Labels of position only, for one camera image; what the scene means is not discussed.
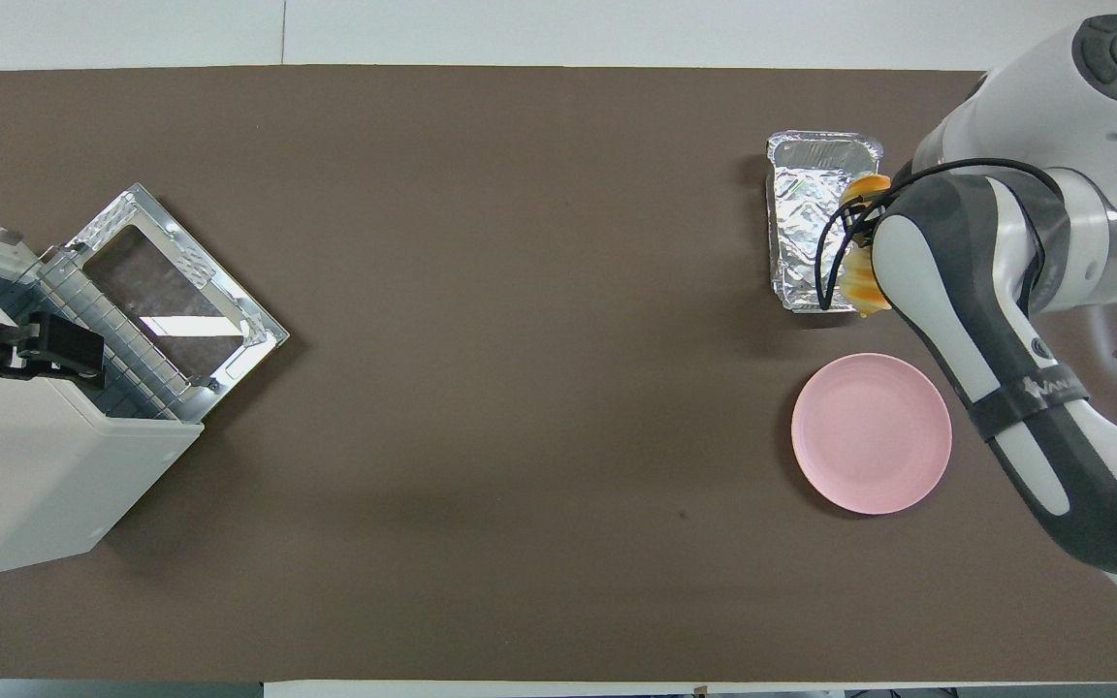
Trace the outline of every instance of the metal grill rack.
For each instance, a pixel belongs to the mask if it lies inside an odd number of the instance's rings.
[[[122,233],[127,237],[120,239]],[[134,270],[94,268],[98,252],[115,247],[115,239],[127,245],[121,248],[128,250],[127,257],[114,252],[106,264],[130,258]],[[80,390],[111,417],[200,422],[289,336],[139,184],[115,198],[70,242],[49,248],[22,274],[18,270],[18,265],[0,265],[0,308],[15,322],[46,310],[105,337],[106,388]],[[156,317],[137,317],[146,313]],[[225,321],[222,327],[237,329],[176,334],[137,324],[213,315]],[[203,336],[212,340],[200,346],[183,340]],[[194,346],[203,352],[198,361]]]
[[[37,261],[23,275],[31,281],[0,284],[0,308],[17,322],[32,310],[58,314],[106,337],[106,389],[82,388],[103,414],[178,420],[174,403],[209,380],[183,375],[94,286],[74,257],[71,251],[52,251],[49,261]]]

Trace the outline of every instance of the pink plate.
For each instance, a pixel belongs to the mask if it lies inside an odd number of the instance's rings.
[[[843,509],[919,503],[951,459],[943,394],[908,362],[852,354],[817,371],[795,402],[792,446],[808,481]]]

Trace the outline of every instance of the black strap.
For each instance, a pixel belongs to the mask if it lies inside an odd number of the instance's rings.
[[[983,440],[997,437],[1012,424],[1072,401],[1087,401],[1089,392],[1067,364],[1054,364],[1012,380],[967,408]]]

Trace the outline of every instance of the logo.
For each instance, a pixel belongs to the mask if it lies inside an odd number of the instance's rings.
[[[1043,384],[1038,384],[1032,377],[1025,377],[1024,381],[1024,393],[1029,393],[1037,401],[1041,401],[1047,394],[1059,392],[1059,390],[1071,389],[1071,381],[1069,380],[1048,380]]]

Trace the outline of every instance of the brown surface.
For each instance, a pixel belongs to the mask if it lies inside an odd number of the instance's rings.
[[[897,516],[790,455],[823,363],[941,374],[766,291],[766,137],[894,171],[974,77],[0,74],[0,224],[61,242],[139,180],[294,333],[92,553],[0,575],[0,677],[1117,680],[1116,589],[966,417]],[[1117,420],[1117,308],[1047,326]]]

